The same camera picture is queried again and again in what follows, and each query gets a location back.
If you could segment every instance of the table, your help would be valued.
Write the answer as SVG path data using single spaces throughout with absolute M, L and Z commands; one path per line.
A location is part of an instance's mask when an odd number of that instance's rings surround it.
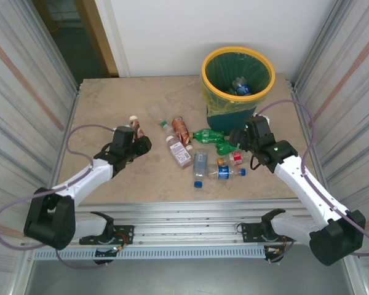
M 283 74 L 262 103 L 291 99 Z M 131 115 L 137 115 L 140 125 L 152 141 L 152 149 L 134 163 L 127 165 L 109 182 L 93 191 L 83 204 L 128 202 L 176 202 L 194 200 L 277 199 L 293 198 L 294 193 L 266 167 L 247 170 L 245 177 L 227 181 L 205 180 L 202 189 L 193 188 L 192 168 L 180 170 L 171 158 L 165 143 L 166 134 L 147 115 L 149 101 L 160 101 L 170 118 L 182 116 L 189 131 L 207 128 L 206 104 L 200 97 L 199 76 L 134 77 L 84 80 L 76 107 L 72 128 L 83 124 L 109 127 L 125 125 Z M 299 154 L 306 150 L 303 132 L 293 104 L 280 104 L 265 113 L 271 119 L 271 131 L 276 140 L 289 141 Z M 100 128 L 79 130 L 71 138 L 73 150 L 95 155 L 113 134 Z M 209 163 L 216 163 L 214 144 L 193 141 L 194 148 L 207 148 Z M 86 159 L 66 152 L 59 183 L 87 165 Z M 313 172 L 309 159 L 308 168 Z

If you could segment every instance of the metal wall panel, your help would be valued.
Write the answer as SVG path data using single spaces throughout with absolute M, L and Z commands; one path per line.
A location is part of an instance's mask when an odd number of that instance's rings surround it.
M 27 0 L 0 0 L 0 207 L 49 186 L 77 89 Z M 19 243 L 28 211 L 0 217 L 0 233 Z M 0 245 L 0 294 L 11 291 L 18 252 Z
M 359 209 L 369 230 L 369 0 L 340 1 L 334 19 L 295 90 L 314 115 L 315 154 L 330 192 L 351 210 Z M 365 239 L 361 251 L 367 250 Z M 369 258 L 361 261 L 369 276 Z

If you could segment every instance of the trash can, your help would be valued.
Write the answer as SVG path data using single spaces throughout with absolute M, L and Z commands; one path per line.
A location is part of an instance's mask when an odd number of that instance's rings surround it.
M 244 77 L 251 95 L 232 93 L 232 82 Z M 223 47 L 209 54 L 201 69 L 201 95 L 207 102 L 207 121 L 211 129 L 226 135 L 245 128 L 246 120 L 254 113 L 275 82 L 272 64 L 262 54 L 239 46 Z

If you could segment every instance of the bottle in trash can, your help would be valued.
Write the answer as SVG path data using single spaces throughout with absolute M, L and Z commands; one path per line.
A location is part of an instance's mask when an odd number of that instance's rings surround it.
M 214 131 L 212 129 L 202 129 L 198 132 L 190 132 L 190 138 L 195 138 L 200 143 L 222 143 L 224 141 L 224 133 Z
M 234 152 L 234 151 L 238 150 L 237 147 L 230 146 L 228 140 L 226 140 L 222 143 L 216 143 L 216 148 L 217 148 L 217 154 L 218 155 L 226 155 L 230 152 Z
M 238 77 L 235 80 L 233 80 L 232 87 L 234 87 L 236 95 L 239 96 L 251 95 L 250 88 L 247 85 L 247 81 L 243 77 Z
M 232 165 L 237 166 L 243 163 L 250 163 L 252 153 L 245 151 L 230 152 L 223 158 L 217 159 L 217 164 L 220 166 Z
M 131 116 L 130 117 L 130 126 L 131 128 L 134 129 L 134 139 L 136 140 L 137 138 L 141 138 L 142 136 L 144 136 L 145 134 L 143 133 L 141 127 L 140 127 L 140 122 L 138 121 L 138 117 L 137 116 Z
M 159 124 L 164 132 L 174 134 L 171 124 L 166 121 L 166 115 L 159 103 L 153 101 L 148 105 L 148 114 L 155 123 Z
M 190 151 L 192 150 L 192 145 L 190 141 L 189 130 L 187 130 L 186 124 L 182 117 L 173 118 L 171 125 L 177 134 L 179 140 L 183 143 L 185 148 Z
M 245 176 L 246 169 L 230 168 L 229 166 L 208 165 L 208 178 L 231 179 L 237 176 Z
M 192 158 L 189 152 L 185 149 L 179 139 L 173 136 L 168 136 L 165 139 L 165 142 L 167 143 L 168 150 L 171 152 L 173 158 L 178 163 L 180 168 L 185 169 L 192 164 Z
M 194 177 L 194 187 L 202 188 L 202 181 L 208 175 L 208 152 L 205 149 L 196 150 L 192 175 Z

